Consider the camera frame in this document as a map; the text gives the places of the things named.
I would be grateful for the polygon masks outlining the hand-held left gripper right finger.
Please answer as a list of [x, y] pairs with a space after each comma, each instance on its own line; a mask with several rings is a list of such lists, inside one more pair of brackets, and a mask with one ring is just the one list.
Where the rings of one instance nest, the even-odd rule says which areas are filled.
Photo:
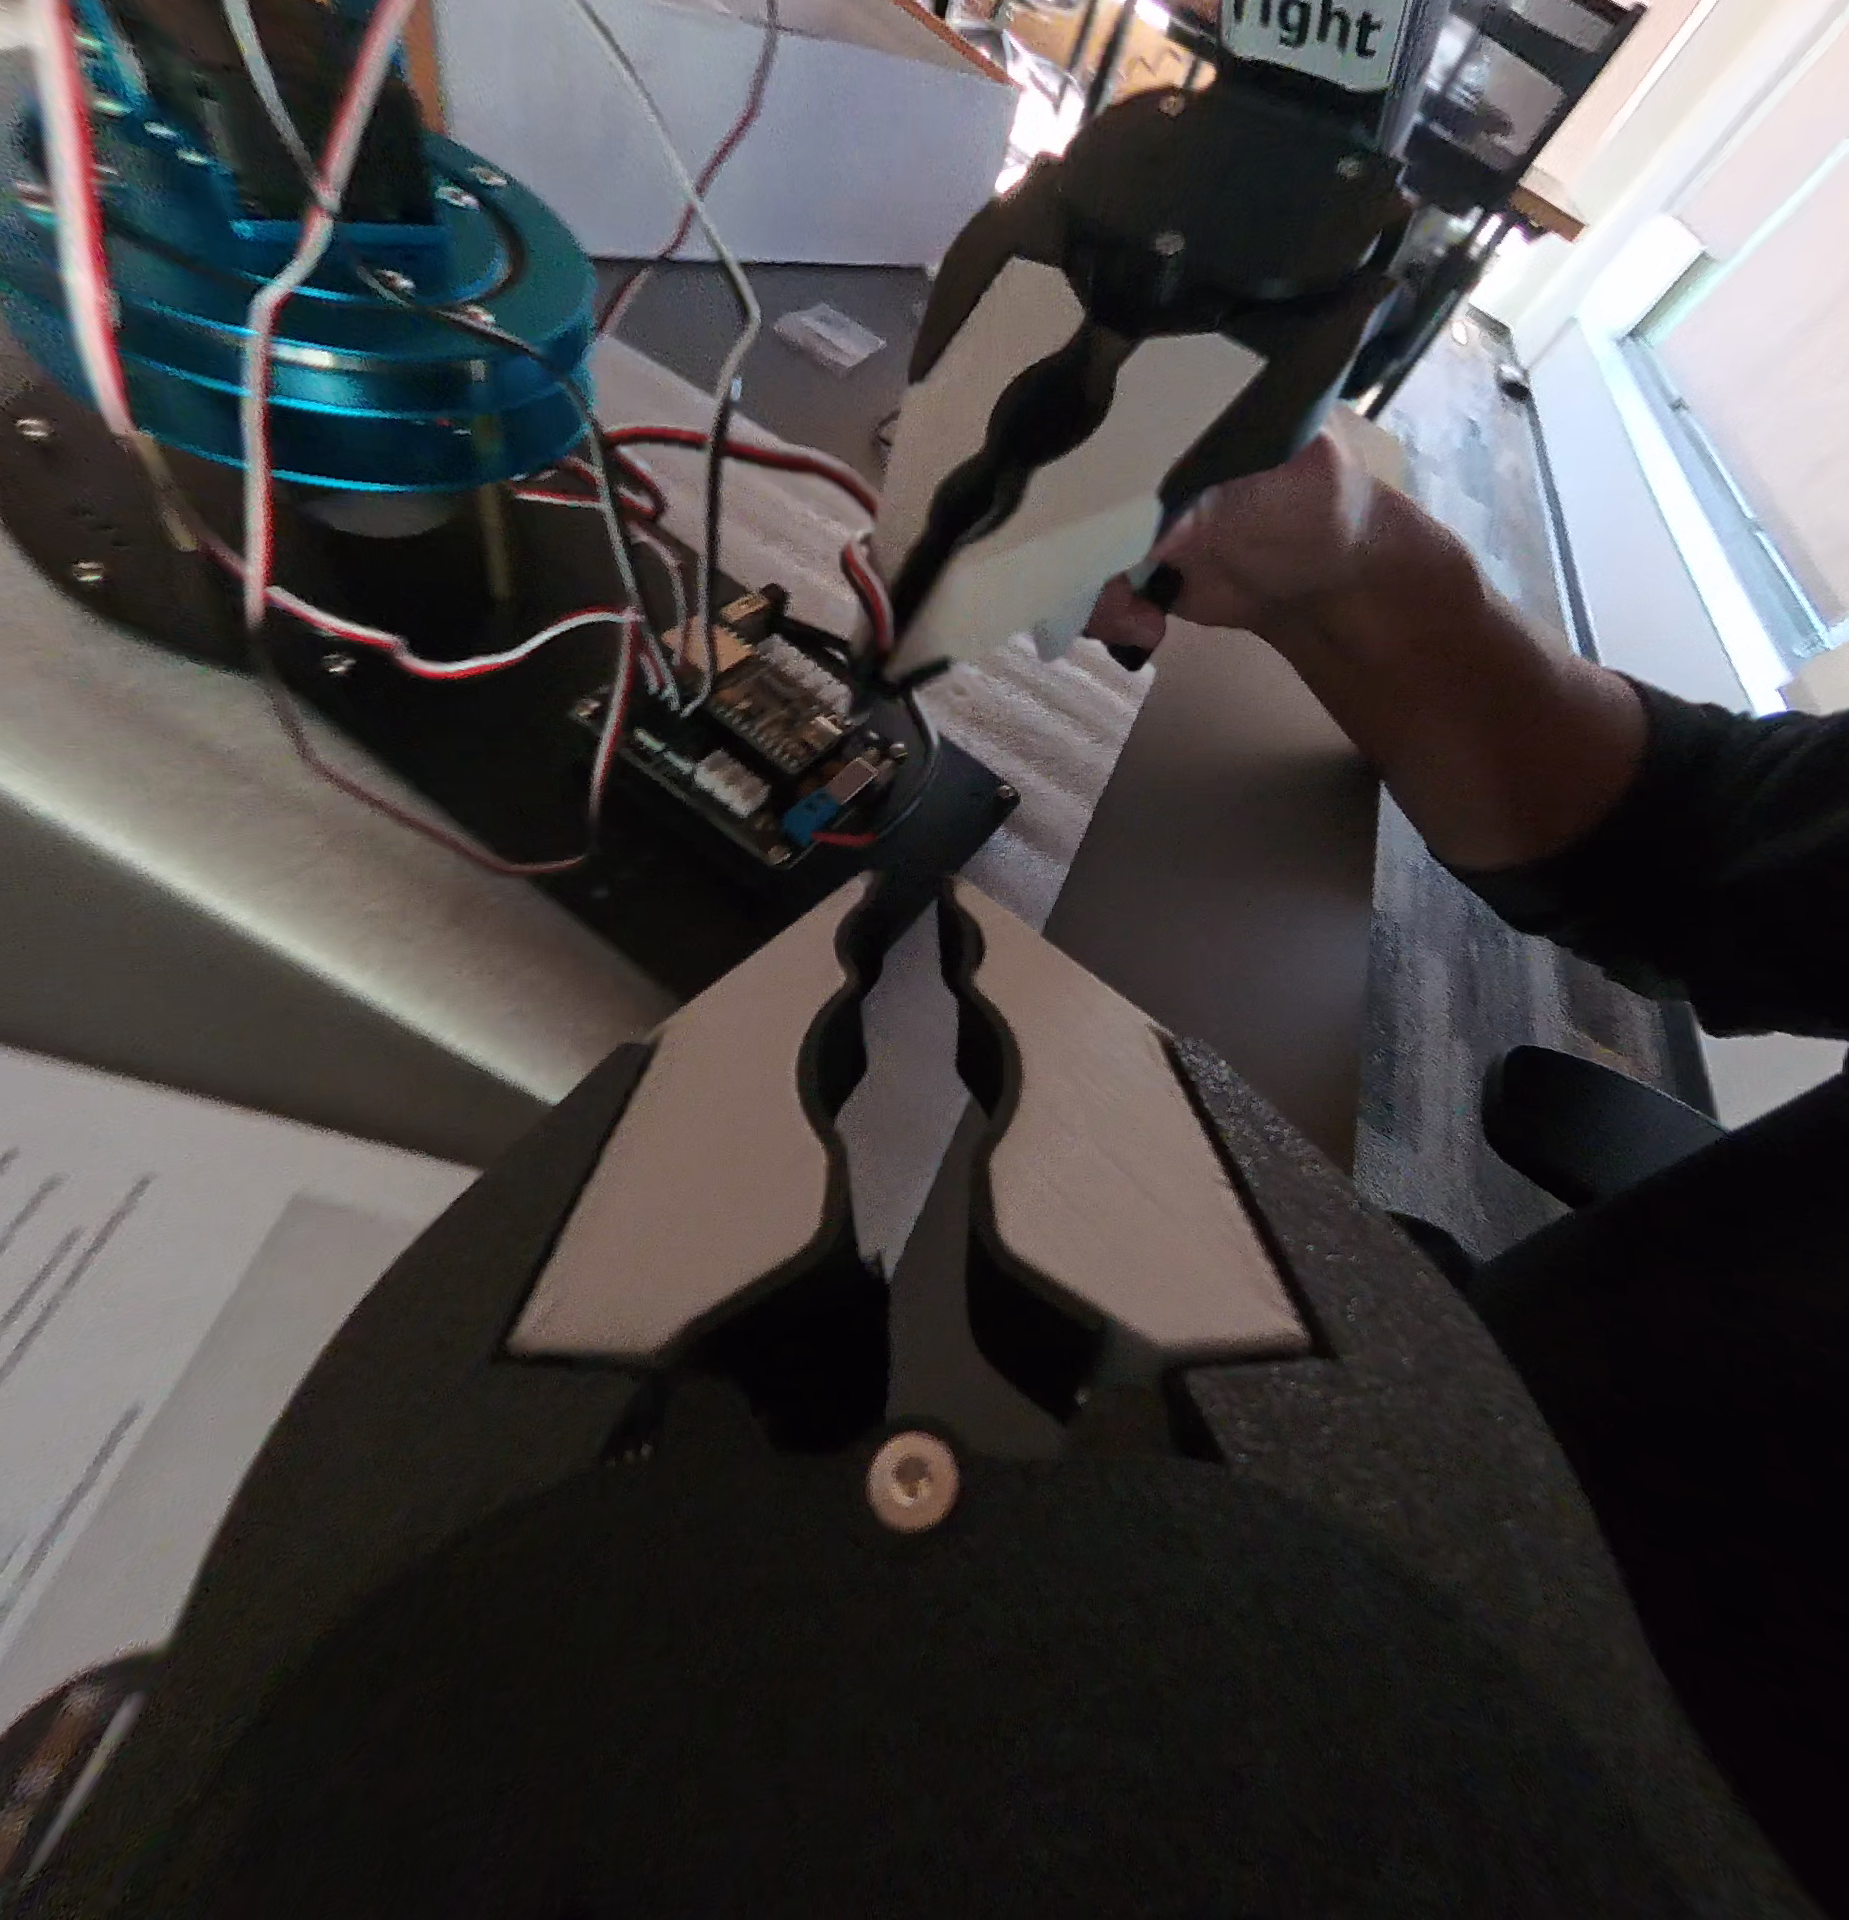
[[964, 1310], [988, 1361], [1298, 1358], [1310, 1331], [1167, 1035], [969, 881], [938, 900], [984, 1114]]

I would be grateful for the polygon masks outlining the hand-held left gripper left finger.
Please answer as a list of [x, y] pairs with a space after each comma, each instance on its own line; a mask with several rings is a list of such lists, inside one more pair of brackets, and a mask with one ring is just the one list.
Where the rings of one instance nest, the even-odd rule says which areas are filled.
[[866, 1069], [879, 881], [845, 878], [650, 1036], [508, 1335], [516, 1358], [667, 1361], [834, 1250], [842, 1106]]

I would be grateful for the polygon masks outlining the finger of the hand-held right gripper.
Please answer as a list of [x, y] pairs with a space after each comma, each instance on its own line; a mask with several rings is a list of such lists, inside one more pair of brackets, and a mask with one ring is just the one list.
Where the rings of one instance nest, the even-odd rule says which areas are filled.
[[899, 402], [875, 513], [884, 675], [932, 675], [1021, 630], [1069, 630], [1125, 560], [1092, 439], [1125, 368], [1056, 267], [1012, 258]]
[[1222, 335], [1152, 336], [1117, 369], [1103, 419], [1043, 467], [1008, 454], [893, 635], [893, 681], [1029, 635], [1058, 659], [1103, 585], [1147, 560], [1170, 468], [1251, 391], [1268, 358]]

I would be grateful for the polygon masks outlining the black circuit board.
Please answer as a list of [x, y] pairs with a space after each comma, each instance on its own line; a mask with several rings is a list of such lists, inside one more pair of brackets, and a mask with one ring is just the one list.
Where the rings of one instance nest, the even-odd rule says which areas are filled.
[[915, 703], [848, 675], [781, 587], [727, 597], [701, 635], [660, 630], [622, 707], [612, 781], [766, 878], [870, 853], [921, 812], [940, 740]]

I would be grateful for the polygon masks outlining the person's right forearm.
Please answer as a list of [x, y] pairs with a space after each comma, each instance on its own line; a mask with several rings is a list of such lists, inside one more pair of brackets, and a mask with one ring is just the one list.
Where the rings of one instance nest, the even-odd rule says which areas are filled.
[[1849, 1045], [1849, 709], [1687, 703], [1504, 612], [1397, 640], [1410, 745], [1457, 766], [1432, 848], [1472, 893], [1713, 1035]]

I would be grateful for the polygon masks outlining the person's right hand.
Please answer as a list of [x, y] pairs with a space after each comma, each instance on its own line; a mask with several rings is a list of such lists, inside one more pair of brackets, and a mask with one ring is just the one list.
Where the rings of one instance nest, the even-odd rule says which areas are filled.
[[1332, 434], [1200, 493], [1148, 565], [1176, 582], [1167, 608], [1117, 579], [1092, 635], [1148, 653], [1173, 613], [1261, 640], [1462, 867], [1508, 867], [1565, 832], [1553, 726], [1563, 659], [1462, 541]]

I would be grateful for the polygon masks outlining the clear plastic screw bag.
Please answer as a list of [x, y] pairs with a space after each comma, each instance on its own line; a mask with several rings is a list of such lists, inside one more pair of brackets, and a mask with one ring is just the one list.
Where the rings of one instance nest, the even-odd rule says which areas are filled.
[[885, 350], [885, 341], [830, 301], [790, 309], [771, 324], [772, 336], [818, 368], [849, 375]]

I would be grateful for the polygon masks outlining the white cardboard box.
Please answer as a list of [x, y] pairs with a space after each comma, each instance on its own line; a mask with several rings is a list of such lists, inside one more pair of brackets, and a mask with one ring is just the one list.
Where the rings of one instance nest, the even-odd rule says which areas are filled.
[[[930, 267], [989, 201], [1021, 90], [927, 3], [593, 3], [698, 176], [742, 112], [775, 10], [757, 118], [701, 188], [763, 267]], [[456, 139], [545, 201], [593, 258], [652, 254], [686, 203], [671, 162], [572, 3], [435, 3]]]

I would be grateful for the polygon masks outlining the white instruction sheet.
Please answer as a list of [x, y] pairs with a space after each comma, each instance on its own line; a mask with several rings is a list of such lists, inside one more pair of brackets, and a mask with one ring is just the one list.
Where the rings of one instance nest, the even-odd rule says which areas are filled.
[[472, 1179], [0, 1045], [0, 1667], [287, 1209], [398, 1253]]

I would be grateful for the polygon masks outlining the bright window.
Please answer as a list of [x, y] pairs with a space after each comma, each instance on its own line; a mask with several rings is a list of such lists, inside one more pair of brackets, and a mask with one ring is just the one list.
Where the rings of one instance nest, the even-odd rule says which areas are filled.
[[1849, 707], [1849, 3], [1646, 3], [1483, 279], [1606, 664]]

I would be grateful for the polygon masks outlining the person's dark clothed body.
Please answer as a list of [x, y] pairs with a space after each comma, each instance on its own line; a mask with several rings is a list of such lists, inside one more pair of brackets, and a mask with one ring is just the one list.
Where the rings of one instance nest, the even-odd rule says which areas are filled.
[[1469, 1303], [1719, 1775], [1849, 1918], [1849, 1065], [1487, 1261]]

